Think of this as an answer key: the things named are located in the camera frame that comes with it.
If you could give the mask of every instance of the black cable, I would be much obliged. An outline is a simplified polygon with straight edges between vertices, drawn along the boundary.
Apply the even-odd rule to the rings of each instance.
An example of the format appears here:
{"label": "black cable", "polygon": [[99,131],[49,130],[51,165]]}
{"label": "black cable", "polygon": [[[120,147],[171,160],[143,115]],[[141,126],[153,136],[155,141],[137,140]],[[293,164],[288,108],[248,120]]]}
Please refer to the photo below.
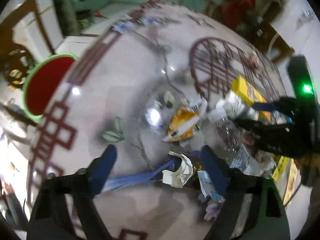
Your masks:
{"label": "black cable", "polygon": [[301,187],[301,183],[298,185],[297,189],[295,190],[295,192],[292,194],[291,198],[287,201],[287,203],[284,205],[284,207],[286,207],[290,201],[293,199],[293,197],[296,195],[296,193],[298,192],[299,188]]}

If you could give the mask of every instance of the bottle cap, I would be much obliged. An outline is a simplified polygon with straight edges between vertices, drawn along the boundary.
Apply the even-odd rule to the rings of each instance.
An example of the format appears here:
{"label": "bottle cap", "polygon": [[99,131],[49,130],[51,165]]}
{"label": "bottle cap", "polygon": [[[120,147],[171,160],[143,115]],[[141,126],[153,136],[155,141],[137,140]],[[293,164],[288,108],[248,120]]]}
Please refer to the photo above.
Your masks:
{"label": "bottle cap", "polygon": [[223,107],[218,107],[207,114],[210,123],[215,123],[222,118],[227,118],[227,113]]}

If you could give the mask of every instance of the person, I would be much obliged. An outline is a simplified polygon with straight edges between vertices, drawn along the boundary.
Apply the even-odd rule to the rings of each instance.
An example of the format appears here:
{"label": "person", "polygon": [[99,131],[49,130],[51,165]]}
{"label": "person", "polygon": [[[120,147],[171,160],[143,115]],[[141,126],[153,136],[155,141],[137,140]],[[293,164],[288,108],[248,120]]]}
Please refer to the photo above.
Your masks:
{"label": "person", "polygon": [[22,210],[20,202],[14,193],[11,185],[1,180],[2,190],[7,200],[7,205],[3,208],[3,213],[6,221],[14,230],[27,231],[28,219]]}

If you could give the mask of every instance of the table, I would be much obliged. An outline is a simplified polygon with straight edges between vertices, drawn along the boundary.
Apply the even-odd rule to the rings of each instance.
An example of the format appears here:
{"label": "table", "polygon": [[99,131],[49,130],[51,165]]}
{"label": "table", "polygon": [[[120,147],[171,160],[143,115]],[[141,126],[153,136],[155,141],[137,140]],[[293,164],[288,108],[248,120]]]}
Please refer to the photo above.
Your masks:
{"label": "table", "polygon": [[[188,14],[205,18],[214,28],[199,25]],[[137,140],[142,141],[151,165],[159,165],[172,146],[161,141],[164,130],[150,129],[142,117],[150,101],[172,88],[166,82],[165,72],[171,83],[190,99],[197,95],[197,90],[194,84],[186,82],[185,76],[190,75],[190,49],[198,40],[216,37],[235,45],[243,53],[251,53],[253,49],[227,27],[182,6],[149,0],[129,15],[132,22],[144,15],[167,17],[179,23],[169,21],[160,27],[136,27],[135,31],[140,35],[108,29],[71,67],[51,98],[33,139],[27,197],[31,205],[48,173],[75,173],[102,154],[108,145],[102,135],[115,128],[117,117],[123,120],[125,140],[116,143],[118,159],[111,177],[150,171],[150,165],[141,157],[140,150],[133,146],[140,143]],[[167,68],[162,54],[143,37],[150,41],[156,37],[160,45],[171,50],[167,53]],[[239,63],[231,62],[233,64],[239,73],[244,71]],[[269,78],[276,80],[274,89],[283,90],[277,74],[268,65],[264,67],[271,76]],[[177,92],[170,91],[179,101]],[[223,94],[212,95],[209,106],[213,108],[221,96]],[[199,145],[195,144],[193,148],[199,149]],[[203,239],[212,221],[198,221],[202,211],[193,201],[197,194],[152,185],[104,192],[94,201],[113,237],[120,235],[120,239],[124,234],[136,234],[145,239],[148,234],[148,240]]]}

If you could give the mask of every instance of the red cloth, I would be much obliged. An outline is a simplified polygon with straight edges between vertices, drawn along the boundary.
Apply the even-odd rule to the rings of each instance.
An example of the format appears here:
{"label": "red cloth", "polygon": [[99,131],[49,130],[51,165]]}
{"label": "red cloth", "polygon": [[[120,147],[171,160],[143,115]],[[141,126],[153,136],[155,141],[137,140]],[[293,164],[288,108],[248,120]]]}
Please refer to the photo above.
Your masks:
{"label": "red cloth", "polygon": [[222,15],[226,26],[234,30],[242,23],[245,13],[254,9],[255,0],[232,0],[222,6]]}

